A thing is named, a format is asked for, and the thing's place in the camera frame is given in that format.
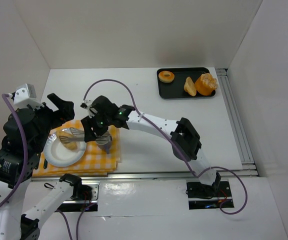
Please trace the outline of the oval bread roll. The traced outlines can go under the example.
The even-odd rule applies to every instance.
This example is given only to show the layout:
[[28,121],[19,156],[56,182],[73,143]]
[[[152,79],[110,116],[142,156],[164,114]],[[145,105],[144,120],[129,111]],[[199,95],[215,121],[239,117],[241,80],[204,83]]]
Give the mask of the oval bread roll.
[[73,135],[60,135],[58,138],[66,149],[70,151],[75,151],[78,149],[78,145],[75,142],[75,137]]

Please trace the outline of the stainless steel serving tongs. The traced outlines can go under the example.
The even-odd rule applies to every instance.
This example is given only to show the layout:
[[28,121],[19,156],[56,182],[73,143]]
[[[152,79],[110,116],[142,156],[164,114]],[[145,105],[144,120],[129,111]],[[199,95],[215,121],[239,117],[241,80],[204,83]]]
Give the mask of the stainless steel serving tongs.
[[[85,133],[83,130],[74,128],[74,127],[70,127],[69,132],[71,135],[73,135],[75,137],[75,142],[83,142],[85,140]],[[107,140],[107,141],[112,141],[113,138],[110,135],[104,135],[104,136],[98,136],[96,139],[93,139],[93,141],[96,140]]]

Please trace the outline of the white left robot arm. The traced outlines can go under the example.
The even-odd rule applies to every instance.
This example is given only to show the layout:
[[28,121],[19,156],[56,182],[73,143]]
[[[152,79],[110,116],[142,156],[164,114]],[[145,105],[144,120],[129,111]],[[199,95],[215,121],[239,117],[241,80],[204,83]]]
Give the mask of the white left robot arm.
[[56,94],[33,108],[11,109],[3,126],[5,137],[0,149],[0,240],[36,240],[49,217],[67,199],[90,200],[92,188],[73,174],[64,174],[54,188],[37,205],[23,211],[27,188],[33,171],[52,129],[62,126],[75,116],[74,104]]

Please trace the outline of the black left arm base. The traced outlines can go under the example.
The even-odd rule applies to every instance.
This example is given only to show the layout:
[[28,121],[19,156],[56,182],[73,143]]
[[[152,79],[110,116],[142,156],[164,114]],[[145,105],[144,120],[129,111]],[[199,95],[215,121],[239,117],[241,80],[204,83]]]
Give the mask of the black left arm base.
[[98,211],[99,184],[92,183],[84,186],[84,190],[77,198],[68,198],[58,210],[64,213],[77,213],[86,209],[86,212]]

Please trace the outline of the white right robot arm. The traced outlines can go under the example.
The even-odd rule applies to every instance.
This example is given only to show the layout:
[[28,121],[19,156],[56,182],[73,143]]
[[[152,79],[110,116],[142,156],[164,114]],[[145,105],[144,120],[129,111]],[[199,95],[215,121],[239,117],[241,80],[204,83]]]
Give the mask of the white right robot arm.
[[139,111],[136,104],[117,106],[103,95],[95,100],[83,100],[80,106],[88,114],[81,120],[85,142],[99,139],[110,126],[163,138],[171,144],[174,156],[186,164],[206,191],[218,190],[221,176],[205,157],[201,137],[187,118],[156,117]]

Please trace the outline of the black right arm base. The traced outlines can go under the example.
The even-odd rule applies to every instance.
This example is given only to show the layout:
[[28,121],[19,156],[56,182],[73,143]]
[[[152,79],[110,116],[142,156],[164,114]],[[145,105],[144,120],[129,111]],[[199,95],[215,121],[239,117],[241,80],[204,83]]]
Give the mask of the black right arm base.
[[186,195],[188,196],[188,207],[190,210],[234,208],[234,202],[230,184],[221,181],[217,190],[202,185],[200,182],[187,182]]

